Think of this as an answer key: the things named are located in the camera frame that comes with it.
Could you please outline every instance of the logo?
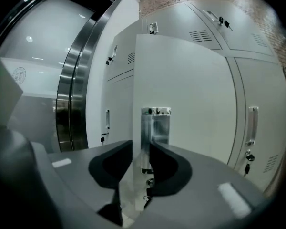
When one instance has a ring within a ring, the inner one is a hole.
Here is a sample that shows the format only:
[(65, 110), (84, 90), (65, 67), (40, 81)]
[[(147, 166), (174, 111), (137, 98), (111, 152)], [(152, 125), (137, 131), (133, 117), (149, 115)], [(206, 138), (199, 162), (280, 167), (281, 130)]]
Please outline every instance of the logo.
[(14, 70), (13, 78), (16, 81), (16, 83), (20, 85), (21, 83), (24, 82), (25, 75), (26, 75), (25, 69), (22, 67), (19, 67), (16, 70)]

